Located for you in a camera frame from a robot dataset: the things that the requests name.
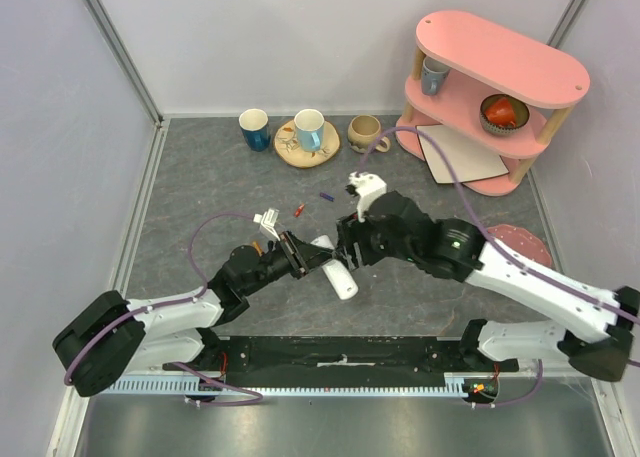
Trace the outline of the white remote control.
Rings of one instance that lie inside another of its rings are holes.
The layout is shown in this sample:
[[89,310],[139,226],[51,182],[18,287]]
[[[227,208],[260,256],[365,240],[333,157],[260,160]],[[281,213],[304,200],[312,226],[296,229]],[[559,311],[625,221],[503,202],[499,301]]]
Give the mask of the white remote control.
[[322,270],[340,300],[353,298],[359,288],[347,267],[336,259],[322,265]]

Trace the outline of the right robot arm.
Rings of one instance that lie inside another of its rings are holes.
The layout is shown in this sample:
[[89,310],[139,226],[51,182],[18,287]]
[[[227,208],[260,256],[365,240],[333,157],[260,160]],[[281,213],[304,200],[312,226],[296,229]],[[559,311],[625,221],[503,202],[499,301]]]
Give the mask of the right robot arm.
[[485,237],[456,218],[432,220],[397,191],[367,191],[353,215],[338,225],[338,248],[354,268],[384,258],[415,265],[426,274],[504,295],[543,315],[537,322],[469,322],[458,358],[467,369],[491,361],[562,359],[582,374],[607,382],[622,379],[633,346],[638,291],[608,290],[571,279]]

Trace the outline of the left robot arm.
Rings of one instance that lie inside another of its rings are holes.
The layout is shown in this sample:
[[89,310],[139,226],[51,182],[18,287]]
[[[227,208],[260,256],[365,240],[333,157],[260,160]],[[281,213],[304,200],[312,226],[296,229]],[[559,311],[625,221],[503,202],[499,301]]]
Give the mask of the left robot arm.
[[208,370],[219,346],[207,332],[249,307],[248,296],[289,275],[300,279],[334,256],[321,236],[305,242],[285,231],[264,253],[235,248],[215,276],[193,291],[156,299],[127,300],[117,290],[99,295],[53,340],[64,382],[82,397],[94,396],[122,375],[166,363]]

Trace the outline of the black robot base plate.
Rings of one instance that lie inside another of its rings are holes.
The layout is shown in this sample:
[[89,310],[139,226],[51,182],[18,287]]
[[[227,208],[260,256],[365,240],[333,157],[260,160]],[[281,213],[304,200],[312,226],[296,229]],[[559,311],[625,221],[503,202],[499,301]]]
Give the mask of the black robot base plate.
[[440,387],[447,373],[515,373],[436,337],[231,336],[209,343],[187,366],[224,369],[226,382],[254,388]]

